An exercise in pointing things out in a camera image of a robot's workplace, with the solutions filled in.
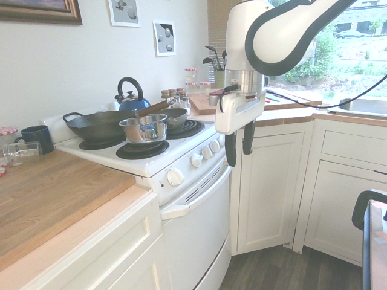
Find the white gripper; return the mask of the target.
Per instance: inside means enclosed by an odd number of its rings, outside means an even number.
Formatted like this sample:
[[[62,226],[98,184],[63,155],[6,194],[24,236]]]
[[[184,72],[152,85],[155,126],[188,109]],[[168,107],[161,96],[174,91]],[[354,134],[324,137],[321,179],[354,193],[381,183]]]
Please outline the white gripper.
[[[252,153],[252,143],[255,133],[255,119],[258,118],[265,106],[265,93],[248,93],[239,91],[239,86],[228,86],[218,102],[215,114],[215,129],[225,134],[225,151],[227,163],[231,167],[236,165],[236,131],[244,126],[243,153]]]

